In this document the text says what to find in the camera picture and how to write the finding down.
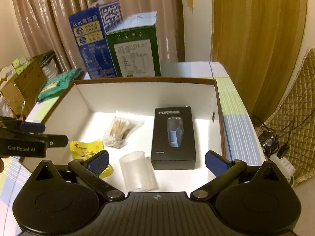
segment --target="quilted fabric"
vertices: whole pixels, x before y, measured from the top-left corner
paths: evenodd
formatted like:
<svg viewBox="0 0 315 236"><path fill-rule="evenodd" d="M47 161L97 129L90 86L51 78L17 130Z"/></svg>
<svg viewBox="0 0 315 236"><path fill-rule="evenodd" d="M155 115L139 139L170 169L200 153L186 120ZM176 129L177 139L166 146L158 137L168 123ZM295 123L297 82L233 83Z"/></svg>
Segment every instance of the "quilted fabric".
<svg viewBox="0 0 315 236"><path fill-rule="evenodd" d="M315 48L306 53L297 77L289 93L265 124L276 132L281 131L295 118L294 126L301 123L315 107ZM290 149L287 159L296 168L295 183L315 175L315 114L307 119L299 128L292 131L288 145ZM279 146L286 143L288 135L279 139Z"/></svg>

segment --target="hand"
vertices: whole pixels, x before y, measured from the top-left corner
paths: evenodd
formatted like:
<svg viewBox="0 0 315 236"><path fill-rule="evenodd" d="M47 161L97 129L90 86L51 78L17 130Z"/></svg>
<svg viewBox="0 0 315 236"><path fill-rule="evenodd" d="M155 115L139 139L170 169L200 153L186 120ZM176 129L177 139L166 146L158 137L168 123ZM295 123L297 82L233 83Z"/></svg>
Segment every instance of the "hand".
<svg viewBox="0 0 315 236"><path fill-rule="evenodd" d="M9 156L6 156L6 155L0 156L0 173L4 171L4 162L3 160L1 160L1 158L8 158L8 157Z"/></svg>

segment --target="white power outlet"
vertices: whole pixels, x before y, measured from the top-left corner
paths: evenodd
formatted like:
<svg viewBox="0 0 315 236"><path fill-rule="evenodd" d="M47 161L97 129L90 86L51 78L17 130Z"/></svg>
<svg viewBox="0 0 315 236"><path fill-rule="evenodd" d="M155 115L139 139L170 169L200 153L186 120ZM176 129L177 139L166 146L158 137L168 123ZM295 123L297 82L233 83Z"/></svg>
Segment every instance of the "white power outlet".
<svg viewBox="0 0 315 236"><path fill-rule="evenodd" d="M293 176L296 170L293 167L293 165L288 161L288 159L285 157L279 159L277 154L273 154L272 156L270 156L270 160L277 165L277 167L280 169L280 171L285 176L287 181L290 182L291 177Z"/></svg>

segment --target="shiny curtain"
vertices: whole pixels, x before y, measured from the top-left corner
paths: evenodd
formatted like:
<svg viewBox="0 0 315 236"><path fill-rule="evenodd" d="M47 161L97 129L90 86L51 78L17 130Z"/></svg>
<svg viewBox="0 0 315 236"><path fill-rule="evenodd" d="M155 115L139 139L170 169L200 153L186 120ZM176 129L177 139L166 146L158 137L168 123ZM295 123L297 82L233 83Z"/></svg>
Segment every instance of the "shiny curtain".
<svg viewBox="0 0 315 236"><path fill-rule="evenodd" d="M303 38L307 0L213 0L211 60L229 73L249 114L276 109Z"/></svg>
<svg viewBox="0 0 315 236"><path fill-rule="evenodd" d="M15 14L31 56L53 49L63 71L83 67L68 17L97 0L13 0ZM182 0L119 0L122 14L154 11L161 62L183 60Z"/></svg>

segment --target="electric shaver image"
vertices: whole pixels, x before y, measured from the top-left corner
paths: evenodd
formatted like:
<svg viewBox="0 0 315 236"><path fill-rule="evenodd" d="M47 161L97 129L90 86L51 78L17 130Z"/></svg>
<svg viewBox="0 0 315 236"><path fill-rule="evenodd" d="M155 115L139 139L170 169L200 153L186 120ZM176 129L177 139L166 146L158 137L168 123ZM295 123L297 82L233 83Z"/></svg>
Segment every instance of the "electric shaver image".
<svg viewBox="0 0 315 236"><path fill-rule="evenodd" d="M183 118L169 117L167 119L167 135L169 144L172 147L179 147L182 143L184 134Z"/></svg>

